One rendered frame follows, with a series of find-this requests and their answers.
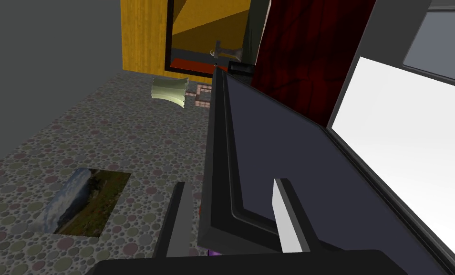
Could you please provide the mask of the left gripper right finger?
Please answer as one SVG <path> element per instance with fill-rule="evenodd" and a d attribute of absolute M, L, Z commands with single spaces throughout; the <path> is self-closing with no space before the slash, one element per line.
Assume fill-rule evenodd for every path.
<path fill-rule="evenodd" d="M 292 183 L 274 179 L 272 209 L 283 253 L 327 251 L 318 239 Z"/>

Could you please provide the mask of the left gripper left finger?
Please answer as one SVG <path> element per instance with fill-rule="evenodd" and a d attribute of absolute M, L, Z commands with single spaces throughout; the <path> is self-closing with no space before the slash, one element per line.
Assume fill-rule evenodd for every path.
<path fill-rule="evenodd" d="M 189 256 L 193 207 L 191 184 L 185 182 L 176 183 L 155 245 L 153 257 Z"/>

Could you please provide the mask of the landscape picture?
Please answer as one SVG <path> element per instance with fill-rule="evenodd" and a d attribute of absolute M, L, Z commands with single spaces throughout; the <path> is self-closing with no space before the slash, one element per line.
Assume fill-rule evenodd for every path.
<path fill-rule="evenodd" d="M 98 238 L 130 177 L 126 172 L 77 169 L 28 230 Z"/>

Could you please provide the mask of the pale green ribbed object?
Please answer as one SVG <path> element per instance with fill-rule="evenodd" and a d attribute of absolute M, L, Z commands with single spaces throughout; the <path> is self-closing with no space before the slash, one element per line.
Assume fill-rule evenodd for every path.
<path fill-rule="evenodd" d="M 189 78 L 163 79 L 155 78 L 152 83 L 151 97 L 163 99 L 185 107 L 185 96 Z"/>

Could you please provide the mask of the grey appliance with white inside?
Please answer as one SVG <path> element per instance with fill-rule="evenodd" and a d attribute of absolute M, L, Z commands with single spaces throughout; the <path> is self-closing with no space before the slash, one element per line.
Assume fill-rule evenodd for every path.
<path fill-rule="evenodd" d="M 455 274 L 455 0 L 377 0 L 328 127 Z"/>

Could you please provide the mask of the dark red panel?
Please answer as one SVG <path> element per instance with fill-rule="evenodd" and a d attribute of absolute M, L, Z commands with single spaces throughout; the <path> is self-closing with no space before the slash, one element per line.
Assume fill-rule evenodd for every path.
<path fill-rule="evenodd" d="M 376 0 L 271 0 L 252 86 L 327 126 Z"/>

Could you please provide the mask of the yellow wooden cabinet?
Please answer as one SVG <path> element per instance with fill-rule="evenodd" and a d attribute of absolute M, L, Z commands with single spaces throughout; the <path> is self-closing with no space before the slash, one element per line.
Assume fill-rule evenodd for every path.
<path fill-rule="evenodd" d="M 123 68 L 128 71 L 208 83 L 211 77 L 165 69 L 166 41 L 209 53 L 243 44 L 251 0 L 120 0 Z"/>

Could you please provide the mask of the dark appliance door black frame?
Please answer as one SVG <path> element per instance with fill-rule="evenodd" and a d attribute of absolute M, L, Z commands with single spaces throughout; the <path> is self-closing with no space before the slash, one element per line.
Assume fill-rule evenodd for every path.
<path fill-rule="evenodd" d="M 331 132 L 217 68 L 198 246 L 221 254 L 280 253 L 272 192 L 274 179 L 282 178 L 322 250 L 376 250 L 407 275 L 455 275 L 443 249 Z"/>

